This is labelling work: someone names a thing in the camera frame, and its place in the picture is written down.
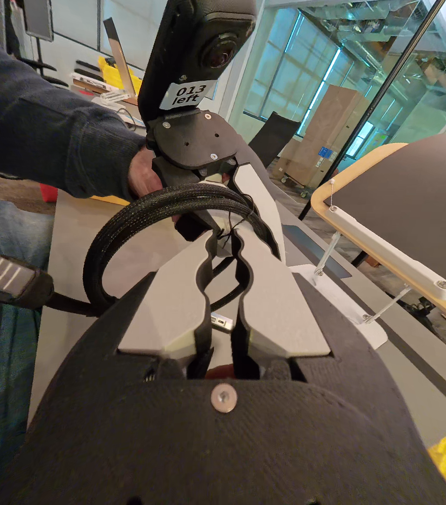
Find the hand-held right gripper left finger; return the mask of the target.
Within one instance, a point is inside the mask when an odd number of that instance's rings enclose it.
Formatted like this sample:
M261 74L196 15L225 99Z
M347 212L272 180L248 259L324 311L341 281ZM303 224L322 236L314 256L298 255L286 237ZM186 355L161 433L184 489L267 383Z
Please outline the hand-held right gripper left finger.
M175 360L181 368L211 349L213 232L206 231L156 272L118 350Z

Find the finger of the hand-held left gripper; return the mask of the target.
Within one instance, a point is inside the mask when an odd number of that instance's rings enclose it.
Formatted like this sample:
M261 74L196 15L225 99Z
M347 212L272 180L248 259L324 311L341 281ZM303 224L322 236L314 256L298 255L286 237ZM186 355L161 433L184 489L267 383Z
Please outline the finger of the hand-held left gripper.
M205 226L201 236L213 232L217 239L230 239L232 236L231 215L229 211L203 210L201 211L202 224Z
M268 227L277 244L280 259L285 261L283 229L276 202L251 164L239 166L233 175L232 182L240 194L251 198L255 212Z

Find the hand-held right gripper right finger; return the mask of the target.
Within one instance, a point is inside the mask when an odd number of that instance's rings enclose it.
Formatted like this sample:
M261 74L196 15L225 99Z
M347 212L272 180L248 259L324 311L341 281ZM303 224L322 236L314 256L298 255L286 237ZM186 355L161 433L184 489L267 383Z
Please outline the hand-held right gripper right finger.
M329 355L331 349L290 269L253 231L235 229L233 234L235 278L243 289L232 331L234 367Z

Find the person's left forearm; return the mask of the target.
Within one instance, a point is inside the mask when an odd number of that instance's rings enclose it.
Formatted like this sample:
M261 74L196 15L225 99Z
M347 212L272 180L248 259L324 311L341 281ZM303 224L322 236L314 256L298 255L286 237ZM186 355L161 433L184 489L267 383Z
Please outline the person's left forearm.
M132 158L145 144L112 110L45 81L0 48L0 173L75 198L136 198Z

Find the white port bar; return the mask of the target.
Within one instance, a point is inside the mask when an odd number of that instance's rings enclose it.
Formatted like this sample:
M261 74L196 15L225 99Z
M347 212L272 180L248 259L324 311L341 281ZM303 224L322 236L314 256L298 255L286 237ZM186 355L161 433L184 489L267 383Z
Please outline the white port bar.
M428 299L446 301L446 279L411 258L375 232L360 224L340 207L328 206L324 217L337 231L360 247L405 284Z

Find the person's left hand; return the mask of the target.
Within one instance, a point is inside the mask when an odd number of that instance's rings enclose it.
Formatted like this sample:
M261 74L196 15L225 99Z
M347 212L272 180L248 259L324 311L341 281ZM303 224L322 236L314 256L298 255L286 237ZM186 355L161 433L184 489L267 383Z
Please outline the person's left hand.
M159 176L153 170L154 158L152 150L142 147L131 160L127 180L131 194L137 199L163 189Z

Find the wheeled dolly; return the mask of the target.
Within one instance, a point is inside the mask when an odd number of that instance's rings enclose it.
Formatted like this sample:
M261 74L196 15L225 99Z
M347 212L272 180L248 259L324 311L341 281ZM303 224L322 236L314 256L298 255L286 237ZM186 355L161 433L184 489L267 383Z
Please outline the wheeled dolly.
M297 181L285 175L280 180L282 190L292 198L308 199L313 193L313 190L300 185Z

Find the white paper leaflet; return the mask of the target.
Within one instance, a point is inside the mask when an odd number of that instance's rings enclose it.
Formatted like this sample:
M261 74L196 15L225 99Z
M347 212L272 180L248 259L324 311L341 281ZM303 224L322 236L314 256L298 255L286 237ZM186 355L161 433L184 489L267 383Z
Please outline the white paper leaflet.
M121 107L118 111L117 111L117 114L119 117L122 118L122 120L131 125L132 127L135 126L135 128L142 128L142 129L145 129L145 124L144 122L142 121L142 119L140 119L139 117L136 117L134 116L128 109L124 108L124 107Z

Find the stacked cardboard boxes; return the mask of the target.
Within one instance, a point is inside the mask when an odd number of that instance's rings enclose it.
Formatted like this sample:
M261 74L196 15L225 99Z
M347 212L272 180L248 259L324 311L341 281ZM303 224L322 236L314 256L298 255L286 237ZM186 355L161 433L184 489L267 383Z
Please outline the stacked cardboard boxes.
M302 140L293 138L272 170L280 179L287 175L314 190L345 145L370 101L357 90L328 85Z

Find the black board with wooden rim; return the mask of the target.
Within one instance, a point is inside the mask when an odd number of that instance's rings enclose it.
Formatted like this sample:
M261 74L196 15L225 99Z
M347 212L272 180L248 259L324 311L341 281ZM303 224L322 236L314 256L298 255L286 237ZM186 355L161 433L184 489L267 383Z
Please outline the black board with wooden rim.
M131 98L137 98L137 93L135 92L131 74L126 63L124 52L122 50L119 36L117 34L117 30L112 17L105 19L103 21L103 24L110 44L111 52L116 62L117 70L122 82L121 89L125 90L125 92L131 96Z

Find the brown wooden desk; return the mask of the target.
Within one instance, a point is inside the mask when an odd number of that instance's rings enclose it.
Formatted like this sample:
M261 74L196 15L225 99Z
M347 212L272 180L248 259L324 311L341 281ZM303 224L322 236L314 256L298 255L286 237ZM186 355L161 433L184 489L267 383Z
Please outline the brown wooden desk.
M82 80L78 80L78 79L73 79L73 85L76 86L76 87L79 87L79 88L82 88L88 92L93 92L93 93L96 93L98 95L101 95L102 93L105 93L105 92L108 92L109 90L106 90L102 87L98 87L96 85L94 85L93 83L88 83L86 81L82 81ZM131 104L131 105L134 105L134 106L138 106L138 101L137 101L137 97L133 97L133 98L130 98L130 99L127 99L125 101L123 101L124 103L127 103L127 104Z

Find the monitor on white stand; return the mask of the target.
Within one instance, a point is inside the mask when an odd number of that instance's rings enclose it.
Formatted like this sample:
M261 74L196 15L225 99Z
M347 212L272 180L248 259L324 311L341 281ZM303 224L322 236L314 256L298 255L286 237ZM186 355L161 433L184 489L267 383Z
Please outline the monitor on white stand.
M338 206L446 279L446 134L376 148L333 181L311 197L320 218L333 226L324 215ZM428 300L446 315L446 301Z

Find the person's blue jeans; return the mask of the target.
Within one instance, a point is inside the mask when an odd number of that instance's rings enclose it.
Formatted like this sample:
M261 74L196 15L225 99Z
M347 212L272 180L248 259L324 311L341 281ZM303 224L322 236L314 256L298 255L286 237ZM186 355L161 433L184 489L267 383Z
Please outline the person's blue jeans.
M0 255L46 270L54 218L0 200ZM40 311L0 304L0 478L24 442Z

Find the small dark monitor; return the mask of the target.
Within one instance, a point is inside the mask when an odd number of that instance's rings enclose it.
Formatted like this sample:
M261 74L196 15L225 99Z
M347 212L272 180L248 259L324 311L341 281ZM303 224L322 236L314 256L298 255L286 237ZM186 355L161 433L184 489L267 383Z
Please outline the small dark monitor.
M53 20L51 1L23 1L26 34L53 42Z

